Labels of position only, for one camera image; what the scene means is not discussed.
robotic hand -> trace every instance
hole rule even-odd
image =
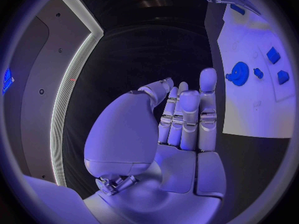
[[[167,78],[106,107],[84,151],[86,168],[106,203],[132,222],[209,222],[226,190],[222,162],[214,152],[216,81],[216,71],[207,68],[200,74],[199,91],[189,90],[186,82],[173,87]],[[158,125],[152,111],[167,93]],[[190,213],[189,219],[173,210]]]

blue gear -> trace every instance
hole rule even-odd
[[[242,86],[246,83],[249,77],[249,68],[244,62],[238,62],[233,70],[232,74],[226,74],[226,78],[232,81],[236,86]]]

robot ring finger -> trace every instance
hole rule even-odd
[[[120,96],[100,114],[84,150],[86,168],[100,189],[85,204],[98,221],[211,221],[226,191],[214,152],[216,81],[213,68],[201,72],[199,91],[186,82],[174,87],[167,78]],[[152,111],[167,93],[158,125]]]

blue object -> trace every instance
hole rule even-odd
[[[236,86],[242,86],[246,83],[249,77],[249,68],[244,62],[238,62],[231,74],[226,74],[225,78],[232,81]]]
[[[240,7],[234,5],[234,4],[231,4],[231,9],[237,11],[238,13],[244,15],[245,14],[245,10],[244,9],[241,9]]]
[[[254,74],[258,77],[258,78],[263,78],[264,77],[264,73],[259,69],[259,68],[256,68],[256,69],[253,69],[254,70]]]
[[[287,82],[290,79],[289,74],[286,71],[279,71],[277,73],[277,76],[280,85],[282,85],[283,83]]]
[[[280,54],[275,50],[274,47],[272,47],[270,49],[270,51],[268,51],[267,53],[267,57],[269,58],[269,60],[275,64],[276,62],[278,62],[278,60],[281,58]]]
[[[11,76],[11,71],[8,68],[4,75],[2,95],[5,94],[5,92],[9,89],[9,87],[12,85],[12,83],[13,83],[13,77]]]

blue light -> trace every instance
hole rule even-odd
[[[5,92],[9,89],[9,87],[12,85],[12,83],[14,82],[13,77],[11,76],[11,71],[8,68],[5,72],[4,75],[4,81],[3,81],[3,89],[2,89],[2,95],[5,94]]]

